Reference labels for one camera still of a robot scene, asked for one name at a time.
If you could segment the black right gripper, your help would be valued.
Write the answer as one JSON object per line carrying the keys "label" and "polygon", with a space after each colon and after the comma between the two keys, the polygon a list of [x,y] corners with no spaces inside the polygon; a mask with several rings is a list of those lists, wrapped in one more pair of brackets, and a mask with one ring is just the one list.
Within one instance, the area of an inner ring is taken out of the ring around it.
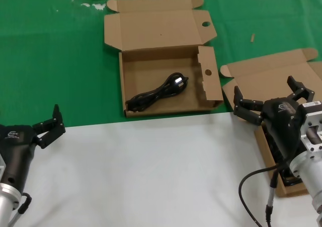
{"label": "black right gripper", "polygon": [[285,159],[293,159],[299,154],[300,126],[294,120],[297,100],[304,98],[312,102],[314,91],[289,76],[287,84],[292,93],[287,98],[270,99],[265,102],[244,99],[238,86],[234,87],[233,114],[251,124],[265,126]]}

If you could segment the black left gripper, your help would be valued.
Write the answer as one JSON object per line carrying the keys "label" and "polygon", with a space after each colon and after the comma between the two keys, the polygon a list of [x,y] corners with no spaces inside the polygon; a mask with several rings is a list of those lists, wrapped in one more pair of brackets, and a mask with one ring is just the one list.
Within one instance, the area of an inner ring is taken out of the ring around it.
{"label": "black left gripper", "polygon": [[59,105],[55,104],[52,118],[29,125],[1,125],[1,157],[6,167],[1,183],[23,190],[36,146],[47,148],[66,132]]}

